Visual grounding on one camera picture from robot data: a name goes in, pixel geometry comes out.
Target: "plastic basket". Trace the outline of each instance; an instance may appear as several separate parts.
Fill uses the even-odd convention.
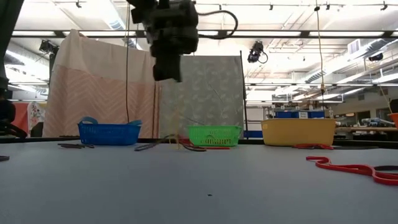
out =
[[[333,144],[334,119],[268,119],[261,122],[264,143],[270,146]]]
[[[389,114],[392,121],[396,124],[396,128],[398,128],[398,113]]]
[[[137,143],[141,124],[141,120],[128,124],[98,124],[94,118],[85,117],[78,127],[82,144],[128,146]]]
[[[241,135],[239,126],[189,126],[189,140],[195,146],[236,146]]]

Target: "patterned curtain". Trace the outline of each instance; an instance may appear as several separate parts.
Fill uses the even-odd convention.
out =
[[[126,74],[126,50],[71,31],[53,68],[45,137],[77,136],[77,124],[84,116],[99,123],[126,124],[126,104],[129,120],[143,122],[140,138],[157,137],[159,87],[152,78],[154,59],[149,52],[129,49]]]
[[[161,82],[160,136],[193,125],[243,127],[243,78],[236,56],[184,56],[182,82]]]

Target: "pink curtain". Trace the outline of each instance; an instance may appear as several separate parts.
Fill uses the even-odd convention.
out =
[[[140,138],[157,138],[159,87],[152,78],[153,58],[148,52],[131,50],[133,61],[129,62],[127,85],[129,120],[142,120]],[[84,116],[91,116],[99,123],[126,124],[123,60],[126,60],[124,47],[68,36],[53,70],[44,136],[76,136],[77,124]]]
[[[27,105],[28,103],[14,103],[15,105],[15,119],[11,123],[18,128],[21,128],[26,133],[28,133],[27,127]]]

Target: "gray table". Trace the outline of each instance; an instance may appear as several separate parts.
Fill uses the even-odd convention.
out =
[[[60,149],[57,142],[0,144],[1,224],[393,223],[398,187],[315,167],[398,164],[398,151],[238,146],[176,151],[163,144]]]

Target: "ceiling beam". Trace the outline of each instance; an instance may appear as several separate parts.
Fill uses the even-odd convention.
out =
[[[146,38],[143,30],[129,30],[134,35],[130,38]],[[214,33],[216,37],[222,37],[232,30],[199,30],[199,38],[205,38],[201,34]],[[63,32],[69,34],[69,30],[15,30],[12,38],[62,38],[56,36],[55,32]],[[79,30],[88,38],[113,39],[124,38],[124,30]],[[232,39],[266,39],[266,38],[283,38],[283,39],[318,39],[317,30],[236,30]],[[378,39],[378,38],[398,38],[396,30],[323,30],[321,31],[321,39]]]

